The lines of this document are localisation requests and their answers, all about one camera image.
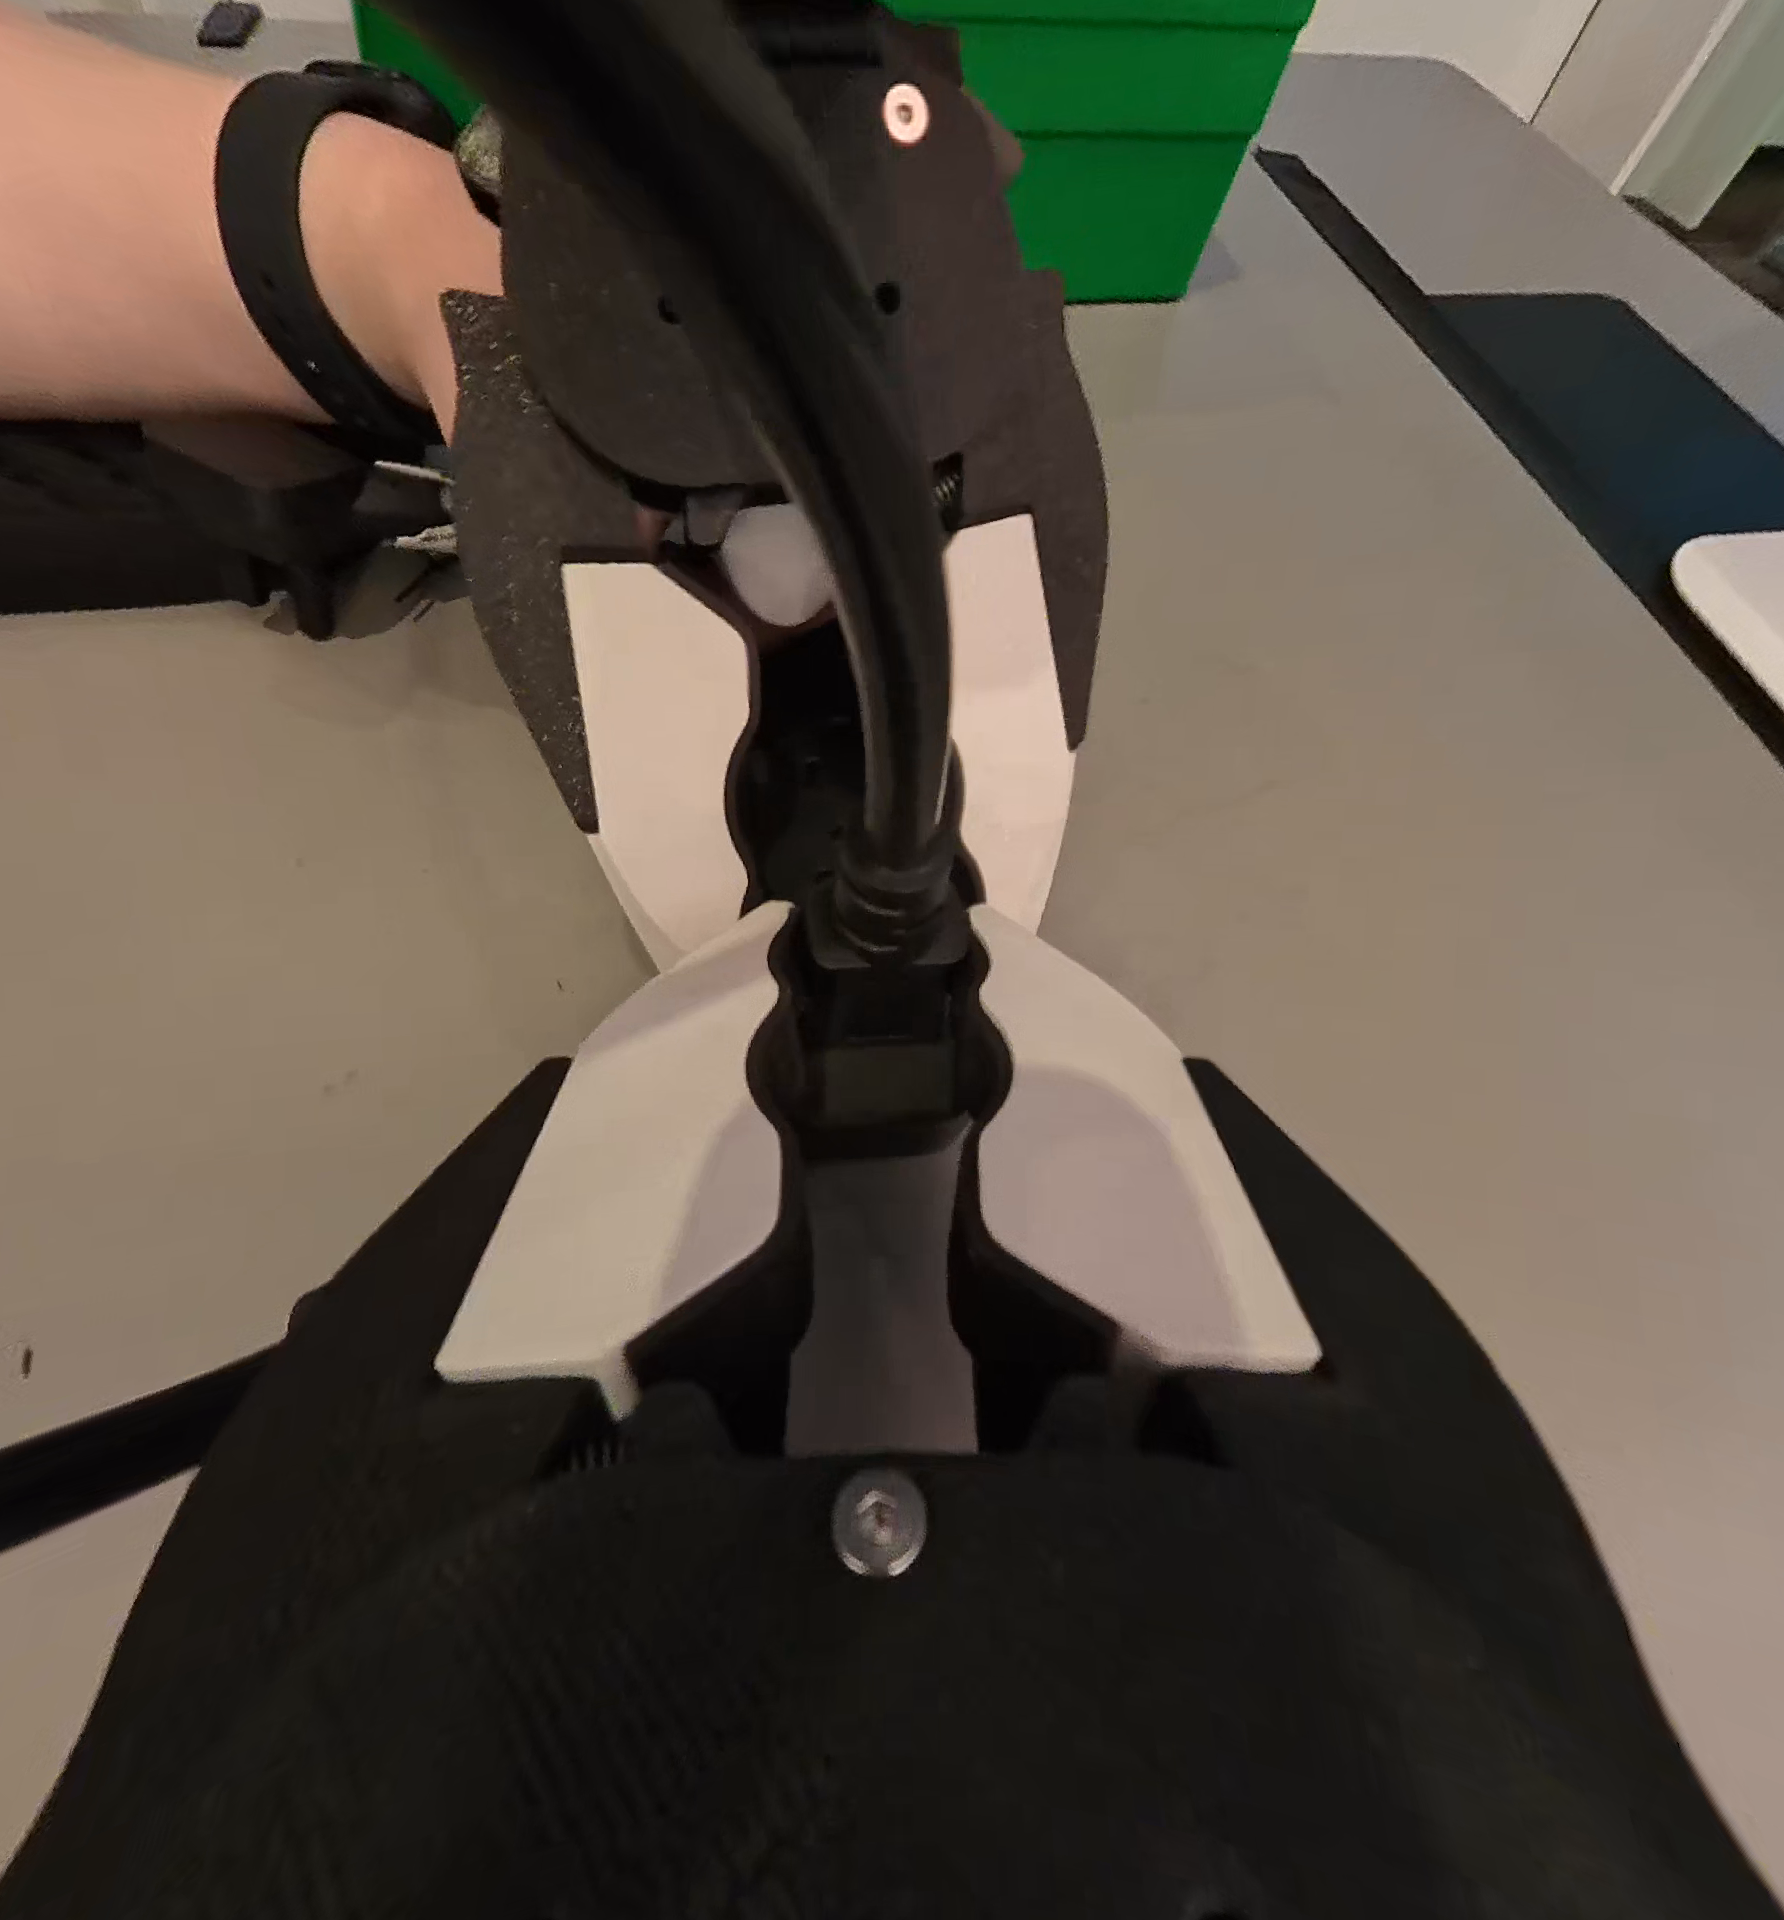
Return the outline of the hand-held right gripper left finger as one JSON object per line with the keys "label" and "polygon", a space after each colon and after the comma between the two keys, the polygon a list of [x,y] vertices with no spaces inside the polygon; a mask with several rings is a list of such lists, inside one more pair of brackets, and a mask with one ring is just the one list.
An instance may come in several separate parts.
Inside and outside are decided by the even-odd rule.
{"label": "hand-held right gripper left finger", "polygon": [[801,1171],[752,1088],[779,1008],[768,902],[661,972],[565,1070],[435,1356],[451,1383],[587,1380],[612,1416],[741,1394],[805,1330]]}

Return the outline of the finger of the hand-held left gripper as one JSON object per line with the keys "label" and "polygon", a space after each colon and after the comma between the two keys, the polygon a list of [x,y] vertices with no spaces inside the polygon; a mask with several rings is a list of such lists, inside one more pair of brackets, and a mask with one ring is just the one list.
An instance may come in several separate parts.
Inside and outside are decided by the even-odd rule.
{"label": "finger of the hand-held left gripper", "polygon": [[1068,822],[1076,753],[1031,519],[958,530],[944,566],[963,847],[987,904],[1037,932]]}
{"label": "finger of the hand-held left gripper", "polygon": [[678,563],[565,562],[561,590],[587,839],[652,967],[670,972],[764,898],[742,791],[757,639],[716,581]]}

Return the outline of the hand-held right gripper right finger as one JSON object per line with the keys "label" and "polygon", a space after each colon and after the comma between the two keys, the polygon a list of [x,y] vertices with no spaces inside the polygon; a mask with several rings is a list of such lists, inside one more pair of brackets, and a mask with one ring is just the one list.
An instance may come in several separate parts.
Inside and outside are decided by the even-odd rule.
{"label": "hand-held right gripper right finger", "polygon": [[970,938],[947,1299],[981,1385],[1310,1375],[1319,1341],[1179,1049],[995,908]]}

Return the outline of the person's left forearm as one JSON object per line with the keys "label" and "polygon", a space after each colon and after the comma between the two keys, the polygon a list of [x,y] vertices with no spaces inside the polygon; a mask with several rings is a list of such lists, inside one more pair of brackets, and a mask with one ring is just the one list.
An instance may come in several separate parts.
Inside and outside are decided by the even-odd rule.
{"label": "person's left forearm", "polygon": [[235,96],[0,5],[0,420],[324,420],[226,263]]}

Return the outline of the flat square power plug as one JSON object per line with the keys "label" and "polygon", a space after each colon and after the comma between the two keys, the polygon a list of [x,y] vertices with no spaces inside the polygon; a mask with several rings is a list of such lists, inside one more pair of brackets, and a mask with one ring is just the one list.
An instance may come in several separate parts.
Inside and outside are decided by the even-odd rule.
{"label": "flat square power plug", "polygon": [[377,459],[449,462],[451,452],[427,446],[419,454],[377,454],[356,444],[327,444],[327,460],[311,473],[284,473],[250,492],[250,521],[242,534],[256,572],[280,593],[298,632],[312,642],[336,636],[352,583],[381,549],[354,525],[354,503]]}

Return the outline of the person's left hand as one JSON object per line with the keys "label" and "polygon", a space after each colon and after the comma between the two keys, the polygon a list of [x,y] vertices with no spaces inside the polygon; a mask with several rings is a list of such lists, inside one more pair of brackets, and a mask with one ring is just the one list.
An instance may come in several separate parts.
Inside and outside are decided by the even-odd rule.
{"label": "person's left hand", "polygon": [[336,114],[303,161],[300,236],[314,288],[359,361],[453,440],[458,396],[444,297],[501,297],[501,245],[454,157]]}

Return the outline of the black wristband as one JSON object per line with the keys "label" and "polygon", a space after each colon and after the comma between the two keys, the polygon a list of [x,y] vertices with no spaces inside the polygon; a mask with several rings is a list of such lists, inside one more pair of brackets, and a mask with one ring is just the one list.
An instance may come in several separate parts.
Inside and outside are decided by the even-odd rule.
{"label": "black wristband", "polygon": [[366,63],[314,61],[260,75],[235,97],[213,149],[212,197],[239,301],[263,344],[336,429],[423,451],[440,440],[431,411],[391,389],[334,320],[300,228],[300,178],[320,128],[358,117],[451,152],[457,123],[409,75]]}

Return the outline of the green plastic bin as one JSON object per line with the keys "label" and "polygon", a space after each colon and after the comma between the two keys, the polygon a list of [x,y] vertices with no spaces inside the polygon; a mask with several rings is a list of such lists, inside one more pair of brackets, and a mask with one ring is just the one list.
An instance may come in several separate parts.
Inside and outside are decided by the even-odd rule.
{"label": "green plastic bin", "polygon": [[1019,149],[1004,187],[1024,263],[1066,301],[1175,301],[1265,129],[1310,5],[346,5],[356,56],[449,132],[519,109],[547,154],[676,224],[683,286],[778,256],[800,291],[811,136],[784,135],[760,61],[880,65],[912,45]]}

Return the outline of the black bumpy wrist rest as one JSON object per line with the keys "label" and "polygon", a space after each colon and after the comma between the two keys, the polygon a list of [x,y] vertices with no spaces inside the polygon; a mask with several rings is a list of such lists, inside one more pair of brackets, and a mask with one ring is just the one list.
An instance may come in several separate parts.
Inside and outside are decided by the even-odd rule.
{"label": "black bumpy wrist rest", "polygon": [[133,421],[0,421],[0,618],[263,607],[250,492]]}

